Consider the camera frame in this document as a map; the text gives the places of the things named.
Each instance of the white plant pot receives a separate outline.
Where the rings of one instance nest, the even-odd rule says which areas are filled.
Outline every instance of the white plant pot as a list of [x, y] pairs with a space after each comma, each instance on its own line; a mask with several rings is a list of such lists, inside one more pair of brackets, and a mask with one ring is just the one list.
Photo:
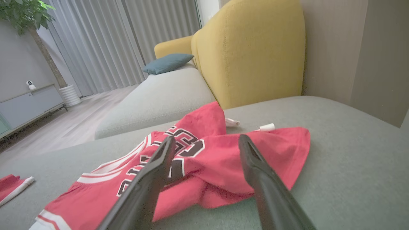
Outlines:
[[78, 97], [74, 85], [68, 85], [67, 87], [61, 88], [60, 92], [67, 107], [72, 107], [81, 103], [81, 99]]

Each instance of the red cloth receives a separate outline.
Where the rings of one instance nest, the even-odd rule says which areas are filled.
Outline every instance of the red cloth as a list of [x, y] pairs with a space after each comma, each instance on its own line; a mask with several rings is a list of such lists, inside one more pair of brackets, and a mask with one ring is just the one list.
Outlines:
[[[215, 208], [253, 195], [241, 167], [239, 134], [226, 134], [224, 112], [214, 102], [186, 115], [166, 132], [152, 132], [128, 155], [83, 174], [68, 192], [48, 204], [36, 220], [59, 229], [95, 229], [169, 135], [175, 136], [177, 142], [175, 157], [169, 185], [158, 198], [154, 221], [194, 204]], [[291, 189], [308, 155], [308, 130], [297, 127], [247, 135]]]
[[33, 183], [34, 178], [21, 180], [20, 176], [8, 175], [0, 179], [0, 207], [24, 191]]

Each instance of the yellow chair backrest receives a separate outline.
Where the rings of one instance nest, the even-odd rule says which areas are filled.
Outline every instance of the yellow chair backrest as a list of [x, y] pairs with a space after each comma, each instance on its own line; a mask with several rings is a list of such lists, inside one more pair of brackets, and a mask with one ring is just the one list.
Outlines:
[[232, 0], [191, 39], [223, 109], [301, 95], [305, 24], [299, 0]]

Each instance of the tree trunk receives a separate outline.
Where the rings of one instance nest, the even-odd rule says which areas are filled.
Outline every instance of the tree trunk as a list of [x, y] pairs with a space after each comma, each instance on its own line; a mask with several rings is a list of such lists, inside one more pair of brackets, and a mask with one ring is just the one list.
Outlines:
[[65, 82], [63, 76], [61, 75], [60, 71], [58, 70], [57, 66], [55, 65], [50, 53], [48, 52], [47, 48], [44, 46], [42, 39], [37, 33], [37, 30], [34, 28], [29, 28], [28, 31], [30, 31], [31, 36], [33, 36], [34, 41], [36, 41], [37, 46], [40, 48], [41, 53], [43, 54], [44, 58], [46, 59], [48, 65], [51, 68], [51, 71], [53, 72], [55, 78], [57, 79], [58, 85], [60, 88], [67, 87], [67, 83]]

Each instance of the gray sofa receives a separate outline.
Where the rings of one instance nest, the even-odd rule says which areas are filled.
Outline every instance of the gray sofa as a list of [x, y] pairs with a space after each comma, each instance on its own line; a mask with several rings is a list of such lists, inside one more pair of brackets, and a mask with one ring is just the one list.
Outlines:
[[[311, 148], [292, 194], [321, 230], [409, 229], [409, 135], [349, 106], [319, 97], [290, 97], [225, 111], [240, 120], [229, 133], [260, 125], [302, 126]], [[28, 229], [44, 206], [83, 172], [127, 154], [150, 132], [175, 122], [123, 133], [15, 162], [0, 169], [36, 182], [0, 207], [0, 229]], [[253, 198], [205, 210], [193, 206], [154, 229], [260, 229]]]
[[215, 101], [193, 61], [163, 74], [150, 75], [100, 123], [95, 139], [181, 119]]

